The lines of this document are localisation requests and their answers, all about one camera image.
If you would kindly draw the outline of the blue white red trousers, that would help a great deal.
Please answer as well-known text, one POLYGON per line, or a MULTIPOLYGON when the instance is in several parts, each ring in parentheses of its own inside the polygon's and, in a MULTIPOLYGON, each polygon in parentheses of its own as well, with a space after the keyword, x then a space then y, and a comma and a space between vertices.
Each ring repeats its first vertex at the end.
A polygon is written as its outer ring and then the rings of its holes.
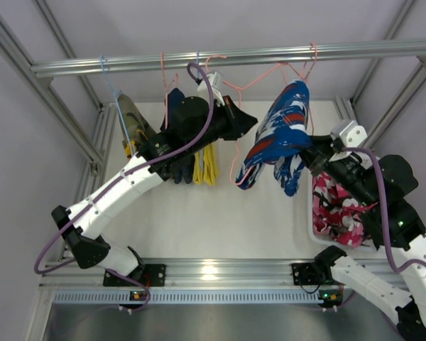
POLYGON ((305 164, 301 151, 312 146, 307 133, 310 91, 306 82, 294 80, 272 103, 256 130, 255 141, 242 163, 234 183, 251 189, 265 166, 273 167, 273 177, 288 196, 294 196, 305 164))

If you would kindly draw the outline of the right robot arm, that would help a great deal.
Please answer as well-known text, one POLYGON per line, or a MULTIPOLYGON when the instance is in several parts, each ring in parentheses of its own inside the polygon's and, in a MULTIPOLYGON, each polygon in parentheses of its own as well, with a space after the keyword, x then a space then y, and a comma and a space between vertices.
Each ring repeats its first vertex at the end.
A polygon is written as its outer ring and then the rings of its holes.
POLYGON ((360 204, 364 231, 376 248, 385 249, 401 290, 330 246, 312 262, 320 283, 350 287, 379 309, 404 340, 426 340, 426 228, 405 196, 418 186, 412 167, 399 155, 377 158, 367 148, 346 146, 328 136, 312 137, 301 152, 311 174, 324 171, 360 204))

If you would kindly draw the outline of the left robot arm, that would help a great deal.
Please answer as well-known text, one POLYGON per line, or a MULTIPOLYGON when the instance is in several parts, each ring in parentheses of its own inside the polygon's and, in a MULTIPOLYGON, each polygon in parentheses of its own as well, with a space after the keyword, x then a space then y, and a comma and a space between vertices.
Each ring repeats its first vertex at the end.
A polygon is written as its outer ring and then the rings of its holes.
POLYGON ((101 266, 138 280, 141 257, 132 247, 115 247, 102 232, 134 200, 172 178, 194 154, 218 139, 235 141, 258 120, 225 96, 209 104, 201 97, 172 91, 168 96, 168 126, 150 137, 138 153, 102 187, 70 206, 57 206, 51 215, 81 269, 101 266))

